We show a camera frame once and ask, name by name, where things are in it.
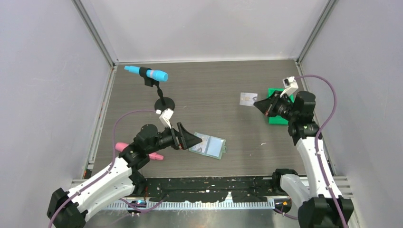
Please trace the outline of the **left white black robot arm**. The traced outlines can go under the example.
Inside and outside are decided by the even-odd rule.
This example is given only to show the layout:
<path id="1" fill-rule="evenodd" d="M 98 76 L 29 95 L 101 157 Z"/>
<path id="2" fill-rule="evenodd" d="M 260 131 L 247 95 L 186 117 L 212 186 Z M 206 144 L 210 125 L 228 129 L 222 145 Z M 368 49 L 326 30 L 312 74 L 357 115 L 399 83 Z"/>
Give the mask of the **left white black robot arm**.
<path id="1" fill-rule="evenodd" d="M 182 123 L 177 127 L 166 127 L 159 132 L 153 124 L 144 125 L 134 141 L 99 173 L 69 190 L 54 191 L 47 211 L 48 227 L 82 228 L 92 216 L 116 200 L 131 194 L 142 196 L 147 180 L 139 170 L 150 161 L 151 153 L 167 147 L 186 150 L 202 142 Z"/>

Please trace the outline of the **silver VIP card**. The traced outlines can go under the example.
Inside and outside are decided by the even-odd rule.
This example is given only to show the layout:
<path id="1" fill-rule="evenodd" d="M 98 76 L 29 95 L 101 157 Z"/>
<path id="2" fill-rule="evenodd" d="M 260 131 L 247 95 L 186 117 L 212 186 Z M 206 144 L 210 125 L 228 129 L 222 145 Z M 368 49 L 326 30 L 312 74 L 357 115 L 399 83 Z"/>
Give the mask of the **silver VIP card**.
<path id="1" fill-rule="evenodd" d="M 243 106 L 254 106 L 254 103 L 258 100 L 257 93 L 240 93 L 240 105 Z"/>
<path id="2" fill-rule="evenodd" d="M 199 153 L 206 153 L 209 145 L 209 138 L 203 138 L 202 142 L 195 146 L 195 150 Z"/>

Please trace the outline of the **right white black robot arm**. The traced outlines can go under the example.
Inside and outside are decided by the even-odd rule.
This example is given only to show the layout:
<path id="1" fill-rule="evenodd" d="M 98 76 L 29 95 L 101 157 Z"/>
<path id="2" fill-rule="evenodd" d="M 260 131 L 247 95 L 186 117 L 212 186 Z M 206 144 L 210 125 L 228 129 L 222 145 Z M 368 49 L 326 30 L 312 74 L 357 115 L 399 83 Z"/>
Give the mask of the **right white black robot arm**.
<path id="1" fill-rule="evenodd" d="M 266 117 L 280 116 L 288 121 L 292 137 L 306 171 L 308 186 L 290 169 L 276 169 L 271 188 L 278 195 L 288 194 L 301 228 L 346 228 L 354 205 L 346 199 L 332 176 L 324 155 L 321 128 L 313 120 L 316 97 L 307 91 L 294 100 L 281 91 L 253 104 Z"/>

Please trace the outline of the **mint green card holder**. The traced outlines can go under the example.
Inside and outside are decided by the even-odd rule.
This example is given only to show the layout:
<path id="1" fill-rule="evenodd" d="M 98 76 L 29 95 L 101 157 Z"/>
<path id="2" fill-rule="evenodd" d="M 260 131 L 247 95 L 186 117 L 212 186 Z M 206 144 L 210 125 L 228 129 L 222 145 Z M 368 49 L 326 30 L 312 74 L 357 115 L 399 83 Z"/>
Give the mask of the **mint green card holder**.
<path id="1" fill-rule="evenodd" d="M 203 155 L 203 156 L 207 156 L 207 157 L 211 157 L 211 158 L 215 158 L 220 160 L 222 155 L 224 153 L 226 153 L 227 151 L 227 147 L 225 146 L 226 144 L 226 140 L 222 139 L 222 138 L 218 138 L 218 137 L 214 137 L 214 136 L 210 136 L 210 135 L 206 135 L 206 134 L 202 134 L 202 133 L 198 133 L 195 132 L 194 135 L 200 137 L 200 138 L 209 138 L 209 145 L 208 145 L 208 149 L 206 151 L 206 153 L 199 153 L 195 150 L 195 146 L 191 147 L 189 149 L 190 152 L 199 154 L 199 155 Z"/>

